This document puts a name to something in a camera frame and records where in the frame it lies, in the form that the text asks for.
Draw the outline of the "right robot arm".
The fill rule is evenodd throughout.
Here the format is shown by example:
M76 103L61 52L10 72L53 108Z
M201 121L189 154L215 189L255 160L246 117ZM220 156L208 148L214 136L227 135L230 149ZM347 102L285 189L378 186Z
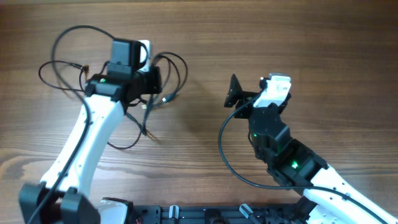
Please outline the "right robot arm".
M232 75L225 107L231 118L248 121L248 139L257 159L267 164L276 190L300 195L285 221L291 223L397 223L397 218L353 188L309 147L293 138L281 114L290 100L291 78L270 73L260 92L244 91Z

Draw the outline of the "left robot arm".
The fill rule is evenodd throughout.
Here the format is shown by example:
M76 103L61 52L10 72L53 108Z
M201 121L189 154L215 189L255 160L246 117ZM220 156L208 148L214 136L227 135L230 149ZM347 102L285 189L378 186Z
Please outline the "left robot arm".
M25 184L19 205L26 223L135 223L132 202L90 200L93 176L113 131L131 102L161 91L159 68L150 63L148 40L114 39L107 72L93 75L77 122L57 160L39 184Z

